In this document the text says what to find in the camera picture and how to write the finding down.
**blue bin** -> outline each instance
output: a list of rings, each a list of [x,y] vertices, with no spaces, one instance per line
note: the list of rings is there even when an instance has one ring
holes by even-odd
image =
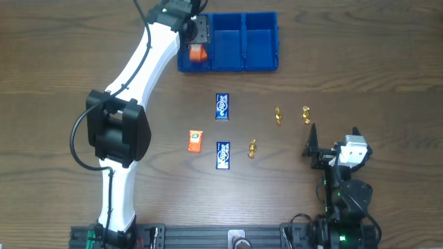
[[[191,62],[189,47],[180,47],[181,72],[274,71],[278,68],[277,13],[212,13],[210,44],[204,45],[208,60]]]

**blue candy wrapper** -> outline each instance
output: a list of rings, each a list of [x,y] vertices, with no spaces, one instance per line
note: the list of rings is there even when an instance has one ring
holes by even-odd
[[[217,142],[217,163],[215,165],[216,169],[229,169],[230,165],[230,153],[229,142]]]
[[[229,119],[229,94],[217,93],[217,107],[215,112],[216,120],[228,120]]]

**wood grain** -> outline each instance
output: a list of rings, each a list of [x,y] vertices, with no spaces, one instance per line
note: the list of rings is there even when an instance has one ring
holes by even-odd
[[[147,10],[156,1],[143,1]],[[147,109],[151,147],[136,177],[142,223],[279,224],[315,216],[320,171],[301,158],[311,107],[322,147],[358,126],[374,149],[354,177],[371,184],[380,248],[443,245],[443,3],[438,0],[224,0],[207,12],[279,14],[274,73],[183,74],[172,60]],[[131,1],[0,1],[0,243],[67,248],[72,225],[95,221],[101,175],[69,153],[91,89],[122,71],[143,25]],[[229,92],[231,119],[214,121]],[[282,126],[273,107],[282,109]],[[204,131],[200,155],[188,131]],[[247,157],[257,139],[257,158]],[[229,140],[232,170],[215,170]],[[79,155],[97,165],[78,133]]]

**white robot part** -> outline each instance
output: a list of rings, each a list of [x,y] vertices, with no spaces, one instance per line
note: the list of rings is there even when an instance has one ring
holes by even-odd
[[[129,84],[128,88],[118,94],[116,98],[129,102],[137,100],[145,110],[152,89],[159,80],[160,74],[166,64],[177,54],[180,49],[179,33],[171,31],[171,27],[154,23],[150,24],[151,48],[140,71]],[[121,89],[140,64],[147,49],[147,31],[138,45],[131,59],[116,80],[110,84],[106,91],[110,94]],[[125,169],[121,163],[106,158],[100,160],[101,167],[111,167],[114,170],[111,191],[111,218],[109,230],[126,232],[135,218],[134,211],[134,183],[138,162],[134,161]],[[108,217],[109,171],[103,171],[103,204],[98,222],[106,227]]]
[[[341,146],[338,155],[338,165],[353,168],[363,162],[368,152],[368,144],[363,136],[347,135],[345,137],[346,146]],[[334,166],[337,157],[330,160],[329,165]]]

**blue container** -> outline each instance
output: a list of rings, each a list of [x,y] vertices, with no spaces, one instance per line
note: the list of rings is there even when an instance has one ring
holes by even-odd
[[[273,71],[278,68],[280,44],[277,13],[212,13],[210,44],[204,45],[208,60],[191,62],[189,47],[177,56],[181,72]]]

